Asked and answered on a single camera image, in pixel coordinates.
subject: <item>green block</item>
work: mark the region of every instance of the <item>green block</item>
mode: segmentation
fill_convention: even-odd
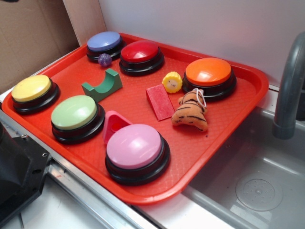
[[[90,96],[95,100],[95,102],[98,103],[100,100],[106,98],[107,96],[123,87],[123,84],[120,75],[113,69],[108,68],[106,70],[105,79],[100,85],[92,87],[86,82],[81,86],[85,94]]]

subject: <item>gray sink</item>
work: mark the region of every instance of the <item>gray sink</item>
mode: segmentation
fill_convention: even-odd
[[[256,108],[184,194],[235,228],[305,228],[305,124],[272,135],[274,114]]]

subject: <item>stuffed tiger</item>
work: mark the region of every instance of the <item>stuffed tiger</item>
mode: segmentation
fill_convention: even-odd
[[[195,88],[188,92],[184,97],[179,98],[181,105],[172,116],[173,125],[193,125],[200,131],[208,129],[207,121],[204,115],[207,113],[206,103],[203,96],[203,90]]]

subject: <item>round button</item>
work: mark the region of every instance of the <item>round button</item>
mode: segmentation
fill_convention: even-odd
[[[17,102],[28,102],[45,94],[51,87],[46,75],[35,75],[20,81],[12,90],[11,96]]]
[[[115,47],[120,41],[121,36],[119,33],[106,31],[91,37],[87,42],[87,46],[92,51],[104,51]]]
[[[128,44],[121,51],[124,61],[139,63],[152,59],[159,52],[159,47],[151,41],[137,41]]]
[[[137,169],[150,164],[160,154],[161,147],[158,131],[149,125],[134,124],[114,133],[106,150],[117,167]]]
[[[230,78],[231,66],[222,59],[203,58],[190,63],[185,70],[189,82],[198,86],[216,86]]]
[[[51,121],[60,130],[74,130],[91,121],[96,111],[96,103],[91,97],[77,95],[57,105]]]

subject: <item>gray faucet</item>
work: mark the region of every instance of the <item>gray faucet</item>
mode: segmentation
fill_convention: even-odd
[[[305,120],[304,79],[305,32],[302,32],[291,47],[283,72],[272,129],[273,135],[277,138],[292,138],[295,120]]]

